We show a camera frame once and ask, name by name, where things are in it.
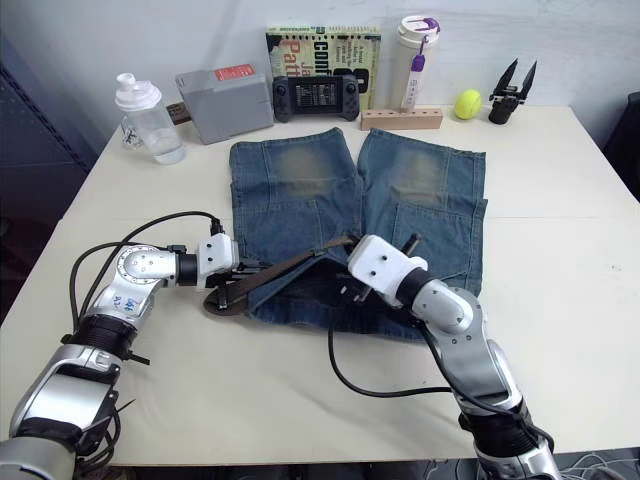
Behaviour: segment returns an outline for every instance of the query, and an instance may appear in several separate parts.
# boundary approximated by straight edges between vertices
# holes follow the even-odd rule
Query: silver robot arm segment
[[[358,243],[348,268],[390,306],[409,309],[430,336],[445,377],[454,380],[460,425],[473,434],[488,478],[561,480],[547,440],[532,433],[535,427],[502,350],[487,338],[485,315],[474,295],[448,287],[429,272],[424,259],[408,258],[375,235]]]
[[[177,285],[203,289],[210,275],[238,263],[237,245],[223,233],[201,242],[195,255],[184,248],[123,248],[113,281],[18,403],[10,438],[0,444],[0,477],[71,478],[76,457],[95,452],[106,435],[123,361],[145,363],[130,348],[151,313],[155,292]]]

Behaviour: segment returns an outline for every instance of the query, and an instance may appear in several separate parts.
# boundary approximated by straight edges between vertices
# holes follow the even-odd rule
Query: denim shorts
[[[485,154],[373,129],[357,168],[338,128],[231,148],[234,237],[240,255],[278,263],[316,255],[249,294],[249,314],[275,324],[327,328],[341,304],[347,252],[322,250],[345,235],[376,234],[414,250],[429,270],[475,295],[482,282]],[[338,329],[416,339],[379,302],[348,307]]]

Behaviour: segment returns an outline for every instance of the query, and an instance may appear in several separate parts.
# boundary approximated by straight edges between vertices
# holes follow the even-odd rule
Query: yellow ball
[[[465,90],[456,100],[454,112],[458,118],[469,120],[475,117],[482,108],[482,95],[477,90]]]

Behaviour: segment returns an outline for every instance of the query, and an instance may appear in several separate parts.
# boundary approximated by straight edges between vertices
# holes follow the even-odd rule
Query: white tabletop
[[[640,444],[640,205],[568,107],[520,107],[504,126],[447,116],[439,130],[398,132],[487,152],[484,281],[489,333],[505,350],[534,420],[557,451]],[[58,224],[0,331],[0,432],[62,334],[71,328],[74,259],[152,218],[206,210],[232,232],[230,146],[342,128],[354,159],[366,132],[340,119],[290,124],[202,146],[180,127],[187,158],[164,167],[126,151],[116,132]],[[191,249],[203,219],[139,237]],[[101,257],[79,277],[83,295]],[[473,456],[447,394],[373,399],[344,387],[326,333],[204,313],[205,294],[160,291],[117,388],[119,464],[239,464]],[[442,385],[426,348],[340,335],[345,374],[372,389]]]

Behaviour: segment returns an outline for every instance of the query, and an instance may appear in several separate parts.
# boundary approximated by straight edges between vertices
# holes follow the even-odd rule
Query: book cover
[[[354,75],[360,108],[373,108],[381,35],[375,27],[269,27],[274,77]]]

